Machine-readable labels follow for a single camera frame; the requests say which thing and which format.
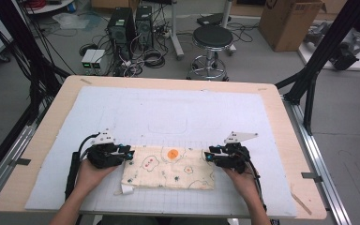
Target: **black stool seat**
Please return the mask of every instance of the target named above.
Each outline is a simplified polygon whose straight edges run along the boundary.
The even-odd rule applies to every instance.
[[[214,25],[197,28],[193,38],[199,47],[225,48],[233,43],[233,34],[229,30]]]

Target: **cardboard box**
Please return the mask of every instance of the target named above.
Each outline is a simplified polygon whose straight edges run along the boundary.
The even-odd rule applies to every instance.
[[[136,11],[140,0],[92,0],[92,8],[110,9],[110,8],[131,8]]]
[[[259,30],[275,52],[297,51],[322,6],[321,0],[267,0]]]

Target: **human arm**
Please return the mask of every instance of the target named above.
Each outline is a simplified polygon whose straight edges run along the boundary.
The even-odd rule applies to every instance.
[[[86,196],[115,168],[97,169],[90,163],[89,159],[85,159],[81,163],[74,190],[54,216],[50,225],[75,224],[78,212]]]
[[[270,219],[265,213],[262,201],[260,200],[253,175],[248,172],[249,169],[241,174],[231,169],[223,168],[223,170],[230,176],[236,190],[247,204],[252,225],[271,225]]]

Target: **table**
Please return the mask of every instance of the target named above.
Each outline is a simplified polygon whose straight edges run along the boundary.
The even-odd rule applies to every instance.
[[[2,189],[0,212],[25,212],[24,206],[37,179],[40,165],[51,149],[58,130],[71,110],[78,92],[86,85],[169,90],[207,89],[219,92],[259,94],[262,97],[277,149],[287,174],[297,208],[297,218],[323,219],[326,217],[326,211],[314,181],[304,179],[301,175],[301,173],[309,173],[309,168],[278,90],[273,84],[88,76],[67,78],[22,155],[22,158],[31,159],[30,164],[28,166],[17,165]]]

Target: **white shelf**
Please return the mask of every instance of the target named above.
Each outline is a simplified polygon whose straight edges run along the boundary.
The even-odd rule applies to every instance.
[[[60,5],[46,5],[46,7],[43,7],[41,9],[37,9],[37,10],[31,10],[28,8],[27,11],[30,14],[39,14],[39,13],[49,12],[49,11],[57,10],[59,8],[64,8],[64,7],[68,6],[69,4],[71,4],[73,1],[74,0],[62,0]]]

